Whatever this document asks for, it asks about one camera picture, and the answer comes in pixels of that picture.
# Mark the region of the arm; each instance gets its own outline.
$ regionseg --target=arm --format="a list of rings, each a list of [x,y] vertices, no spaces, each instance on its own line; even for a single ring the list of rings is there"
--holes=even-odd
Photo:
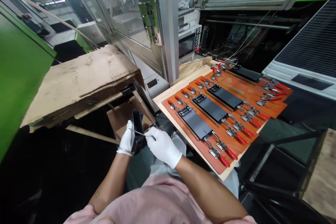
[[[247,212],[239,200],[209,172],[182,156],[175,167],[212,223],[242,219]]]
[[[112,201],[120,197],[124,191],[126,173],[132,157],[132,132],[128,130],[132,126],[132,122],[128,121],[126,131],[120,141],[120,148],[127,152],[122,149],[117,150],[106,177],[89,201],[89,205],[93,206],[97,214],[100,214]]]
[[[89,201],[97,214],[122,195],[130,160],[131,157],[126,154],[116,154],[106,177]]]
[[[239,200],[214,176],[184,157],[166,132],[151,128],[145,135],[153,154],[172,169],[176,169],[212,223],[242,219],[247,215]]]

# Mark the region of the black rectangular part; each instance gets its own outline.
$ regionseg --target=black rectangular part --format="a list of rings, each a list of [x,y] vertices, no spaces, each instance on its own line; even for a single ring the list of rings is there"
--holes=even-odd
[[[185,121],[185,123],[189,126],[189,128],[196,134],[199,139],[204,138],[206,135],[212,132],[210,126],[202,120],[202,118],[196,114],[196,112],[191,109],[185,113],[186,110],[183,109],[178,114]]]
[[[243,104],[241,99],[218,85],[214,85],[207,91],[233,110],[236,110],[240,104]]]
[[[144,129],[142,127],[142,118],[143,118],[143,113],[141,113],[139,110],[133,110],[133,125],[134,125],[134,130],[138,131],[140,133],[144,133]],[[133,156],[137,155],[139,151],[146,146],[146,141],[144,141],[144,136],[140,135],[139,133],[134,133],[134,140],[133,140],[133,145],[132,145],[132,152]]]
[[[223,110],[221,107],[219,107],[216,103],[211,101],[207,96],[203,94],[194,98],[193,102],[196,103],[205,113],[207,113],[216,122],[219,122],[220,120],[228,116],[228,113],[225,110]]]
[[[261,73],[254,72],[240,65],[234,66],[230,71],[255,83],[258,83],[263,76]]]
[[[302,85],[317,89],[317,90],[324,90],[330,86],[333,85],[332,82],[327,82],[321,79],[317,79],[314,77],[310,77],[308,75],[303,75],[301,73],[299,73],[298,75],[296,75],[292,81],[300,83]]]

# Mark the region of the wooden fixture board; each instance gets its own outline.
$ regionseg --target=wooden fixture board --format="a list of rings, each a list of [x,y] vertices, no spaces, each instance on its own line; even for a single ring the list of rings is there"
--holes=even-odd
[[[209,73],[205,75],[204,77],[206,79],[212,80],[211,76],[213,73]],[[248,146],[257,138],[258,133],[258,127],[255,126],[252,122],[245,122],[243,119],[241,119],[241,116],[244,115],[244,113],[240,110],[235,110],[232,111],[229,107],[227,107],[224,103],[221,101],[217,100],[215,97],[213,97],[209,92],[206,91],[206,87],[203,89],[200,89],[198,87],[198,84],[195,82],[198,80],[200,83],[204,83],[201,79],[201,76],[199,76],[197,79],[193,80],[192,82],[189,83],[189,85],[192,88],[195,88],[199,91],[202,91],[204,95],[207,95],[213,101],[215,104],[220,106],[223,110],[225,110],[228,113],[232,113],[232,115],[244,126],[246,127],[250,132],[254,134],[253,137],[249,136],[243,131],[238,132],[240,136],[242,136],[246,141],[247,144],[241,143],[236,137],[231,138],[227,133],[226,130],[228,130],[228,127],[220,123],[218,124],[215,122],[212,118],[210,118],[204,111],[202,111],[201,108],[199,108],[193,101],[192,98],[186,98],[182,91],[178,91],[168,97],[167,99],[162,101],[162,105],[167,109],[167,111],[170,113],[170,115],[178,122],[178,124],[181,126],[182,130],[187,134],[187,136],[190,138],[190,140],[195,144],[195,146],[200,150],[200,152],[204,155],[206,160],[212,165],[214,170],[218,174],[222,174],[224,170],[226,169],[226,166],[219,160],[214,158],[209,150],[210,148],[208,145],[203,143],[201,140],[199,140],[195,134],[191,131],[191,129],[184,123],[183,119],[178,115],[177,110],[174,109],[172,110],[170,108],[170,105],[168,103],[168,100],[172,101],[172,103],[178,107],[179,109],[182,109],[185,107],[184,104],[180,105],[177,103],[177,100],[175,98],[175,95],[177,95],[180,99],[182,99],[184,102],[188,103],[189,106],[193,107],[194,110],[196,110],[196,114],[199,115],[219,136],[219,138],[228,146],[229,149],[231,149],[237,156],[241,153],[244,153],[244,151],[248,148]],[[236,78],[236,76],[233,76],[230,73],[223,72],[221,77],[217,77],[216,80],[217,84],[220,85],[222,88],[226,89],[230,93],[234,94],[241,100],[247,100],[253,107],[258,109],[261,113],[264,113],[267,116],[270,116],[272,118],[276,118],[287,106],[285,103],[282,101],[275,101],[275,102],[269,102],[266,106],[261,107],[256,104],[258,100],[263,96],[263,91],[260,91],[259,88],[256,88],[257,85],[254,83],[254,85],[251,85],[250,82],[247,82],[241,78]],[[183,87],[186,92],[191,94],[190,89],[187,87]],[[243,105],[242,108],[245,111],[249,110],[249,107],[247,105]],[[263,125],[266,122],[266,119],[261,117],[259,114],[255,116],[254,118],[259,122],[260,125]],[[235,123],[231,118],[227,118],[226,121],[232,125]],[[218,146],[216,146],[218,140],[214,136],[211,136],[209,138],[209,141],[212,143],[213,146],[216,147],[216,149],[220,152],[220,154],[228,160],[230,163],[233,162],[233,158],[227,153],[227,152],[222,152]]]

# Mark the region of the forearm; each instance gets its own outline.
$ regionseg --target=forearm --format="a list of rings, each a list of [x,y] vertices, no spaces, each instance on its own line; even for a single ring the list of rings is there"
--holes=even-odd
[[[222,183],[185,156],[175,169],[212,223],[242,219],[247,215],[243,205]]]
[[[94,211],[100,214],[113,200],[122,195],[131,157],[117,153],[111,167],[89,201]]]

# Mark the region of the hand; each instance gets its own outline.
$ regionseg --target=hand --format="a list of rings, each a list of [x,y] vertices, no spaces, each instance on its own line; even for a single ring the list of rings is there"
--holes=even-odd
[[[174,169],[182,157],[182,152],[176,148],[170,136],[154,127],[146,132],[145,135],[148,147],[154,156]]]
[[[120,145],[119,145],[120,148],[123,148],[123,149],[129,151],[130,153],[128,153],[126,151],[123,151],[121,149],[118,149],[117,152],[126,154],[128,156],[133,156],[131,154],[131,151],[132,151],[134,136],[132,137],[132,131],[130,129],[133,129],[133,123],[132,123],[132,121],[128,120],[127,126],[126,126],[126,131],[123,134],[123,136],[121,138],[121,141],[120,141]]]

